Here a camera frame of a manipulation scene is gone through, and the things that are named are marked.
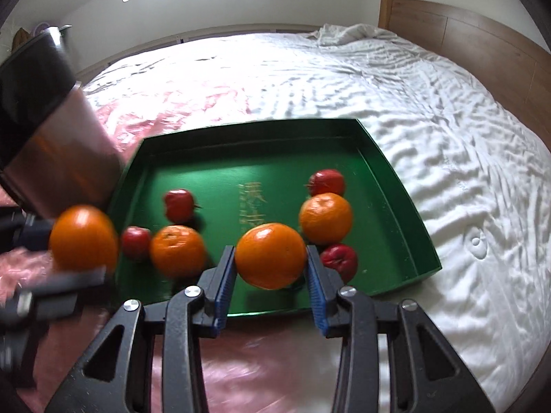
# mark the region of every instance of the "white bedsheet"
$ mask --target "white bedsheet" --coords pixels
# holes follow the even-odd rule
[[[177,45],[122,60],[86,91],[100,116],[111,107],[103,121],[123,143],[133,135],[117,123],[129,112],[124,122],[140,120],[153,133],[170,117],[185,117],[182,129],[360,119],[408,190],[443,266],[392,299],[415,298],[504,411],[551,338],[551,154],[447,59],[366,25],[326,26],[316,37],[248,34]],[[183,109],[166,110],[176,90],[202,98],[207,82],[233,97],[197,109],[188,95]],[[330,411],[339,343],[319,339],[310,324],[292,328],[297,349],[311,354],[295,367],[304,382],[294,411]],[[381,382],[386,392],[385,371]],[[386,411],[387,395],[381,404]]]

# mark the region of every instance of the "pink sheet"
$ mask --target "pink sheet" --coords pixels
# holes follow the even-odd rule
[[[232,82],[186,80],[152,83],[147,90],[128,92],[101,102],[89,93],[102,122],[126,160],[141,138],[202,125],[244,121],[250,116],[243,88]],[[13,202],[2,191],[0,203]],[[17,283],[44,280],[50,272],[49,253],[14,250],[0,258],[0,301]],[[75,360],[105,324],[106,314],[88,310],[82,318],[55,324],[40,345],[35,379],[37,390],[20,394],[34,412],[42,412]],[[300,397],[294,368],[304,360],[304,349],[294,346],[297,329],[292,319],[234,320],[217,340],[203,340],[202,361],[212,413],[292,413]],[[162,341],[156,341],[153,363],[152,411],[161,411]]]

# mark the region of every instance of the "orange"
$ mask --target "orange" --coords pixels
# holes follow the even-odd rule
[[[76,205],[53,225],[50,250],[58,270],[92,270],[117,266],[118,236],[106,214],[93,206]]]
[[[151,240],[149,255],[159,272],[169,278],[197,276],[207,259],[203,238],[183,225],[161,229]]]
[[[299,223],[304,235],[316,245],[335,244],[352,228],[352,208],[337,194],[318,194],[302,204]]]
[[[306,245],[295,230],[265,223],[247,231],[235,248],[235,265],[250,285],[269,290],[294,283],[304,270]]]

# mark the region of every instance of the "wooden headboard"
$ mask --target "wooden headboard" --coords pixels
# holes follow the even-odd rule
[[[381,0],[379,27],[470,71],[551,150],[551,54],[504,24],[421,0]]]

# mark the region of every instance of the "small red apple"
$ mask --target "small red apple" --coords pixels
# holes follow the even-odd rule
[[[330,245],[321,253],[320,258],[324,266],[337,270],[345,284],[357,272],[357,255],[351,246]]]
[[[132,261],[143,261],[149,256],[151,232],[147,228],[128,227],[121,236],[123,254]]]
[[[165,216],[172,223],[186,223],[194,216],[194,195],[186,189],[173,189],[164,196]]]
[[[343,195],[346,189],[344,177],[337,169],[324,169],[312,174],[306,186],[311,196],[324,193]]]

